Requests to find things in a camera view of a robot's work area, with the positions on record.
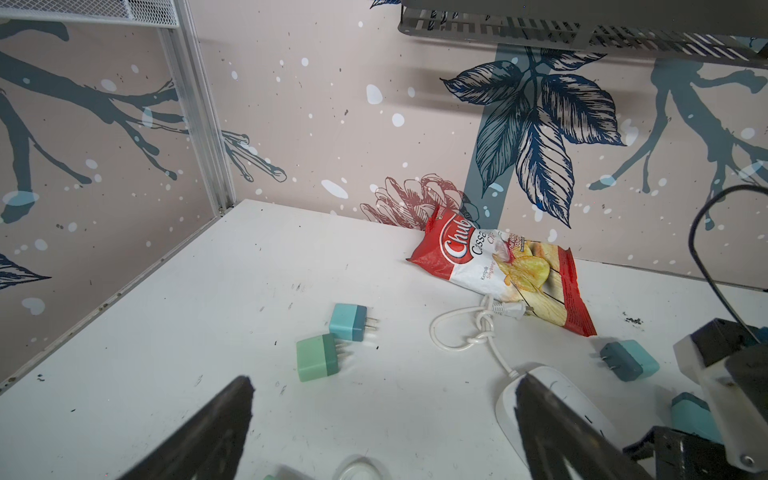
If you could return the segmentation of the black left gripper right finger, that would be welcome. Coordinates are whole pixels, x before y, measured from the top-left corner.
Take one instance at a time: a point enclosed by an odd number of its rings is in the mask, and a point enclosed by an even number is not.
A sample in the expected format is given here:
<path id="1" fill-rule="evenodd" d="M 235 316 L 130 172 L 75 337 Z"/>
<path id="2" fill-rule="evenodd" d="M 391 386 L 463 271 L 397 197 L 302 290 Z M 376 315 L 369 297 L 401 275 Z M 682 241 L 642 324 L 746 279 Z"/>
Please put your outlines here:
<path id="1" fill-rule="evenodd" d="M 528 374 L 516 390 L 515 415 L 533 479 L 648 479 L 588 423 Z"/>

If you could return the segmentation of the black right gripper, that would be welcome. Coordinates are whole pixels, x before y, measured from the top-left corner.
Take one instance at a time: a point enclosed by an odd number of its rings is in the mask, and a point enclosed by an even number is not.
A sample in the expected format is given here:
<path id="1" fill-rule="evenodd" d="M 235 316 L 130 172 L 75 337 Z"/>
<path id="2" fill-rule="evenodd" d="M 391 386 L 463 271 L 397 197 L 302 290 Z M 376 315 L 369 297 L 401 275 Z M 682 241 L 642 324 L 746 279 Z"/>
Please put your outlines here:
<path id="1" fill-rule="evenodd" d="M 654 426 L 622 449 L 635 462 L 653 458 L 657 479 L 766 479 L 767 472 L 747 472 L 729 464 L 725 447 L 669 427 Z"/>

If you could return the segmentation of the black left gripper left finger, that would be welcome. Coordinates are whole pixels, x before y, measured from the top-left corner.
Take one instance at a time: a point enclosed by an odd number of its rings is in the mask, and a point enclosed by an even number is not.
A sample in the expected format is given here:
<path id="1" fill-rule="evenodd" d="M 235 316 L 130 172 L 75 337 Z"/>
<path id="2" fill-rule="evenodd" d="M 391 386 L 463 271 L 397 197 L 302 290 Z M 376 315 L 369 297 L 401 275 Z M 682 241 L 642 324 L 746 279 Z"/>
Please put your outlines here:
<path id="1" fill-rule="evenodd" d="M 238 376 L 124 479 L 233 479 L 252 418 L 254 387 Z"/>

